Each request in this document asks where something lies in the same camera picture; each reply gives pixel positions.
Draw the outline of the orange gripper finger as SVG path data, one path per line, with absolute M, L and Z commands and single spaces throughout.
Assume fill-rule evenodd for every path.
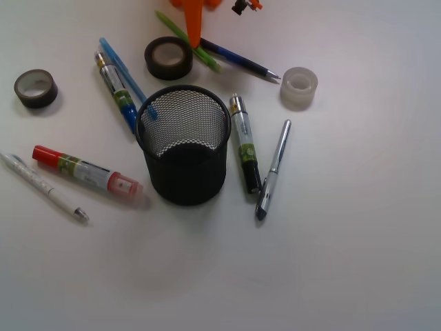
M 182 0 L 189 44 L 193 48 L 199 47 L 201 40 L 203 4 L 203 0 Z

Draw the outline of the orange gripper body with motor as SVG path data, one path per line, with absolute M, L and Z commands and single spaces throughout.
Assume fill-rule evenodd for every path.
M 207 6 L 209 8 L 215 8 L 217 7 L 220 3 L 222 2 L 222 0 L 203 0 L 203 5 Z M 183 1 L 182 0 L 170 0 L 170 3 L 174 6 L 174 7 L 180 7 L 183 5 Z

